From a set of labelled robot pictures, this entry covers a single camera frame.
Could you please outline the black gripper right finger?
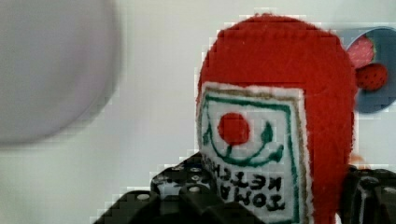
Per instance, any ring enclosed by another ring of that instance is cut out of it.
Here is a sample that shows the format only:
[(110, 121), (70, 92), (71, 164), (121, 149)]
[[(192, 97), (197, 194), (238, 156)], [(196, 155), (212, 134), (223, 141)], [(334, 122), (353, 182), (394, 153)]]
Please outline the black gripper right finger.
[(396, 224), (396, 174), (350, 166), (338, 216), (342, 224)]

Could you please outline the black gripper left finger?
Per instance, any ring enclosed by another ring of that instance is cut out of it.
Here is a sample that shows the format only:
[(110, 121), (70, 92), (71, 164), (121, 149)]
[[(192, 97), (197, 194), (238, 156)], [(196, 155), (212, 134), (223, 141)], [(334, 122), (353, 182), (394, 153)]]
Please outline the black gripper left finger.
[(239, 203), (226, 203), (196, 153), (129, 191), (93, 224), (264, 224)]

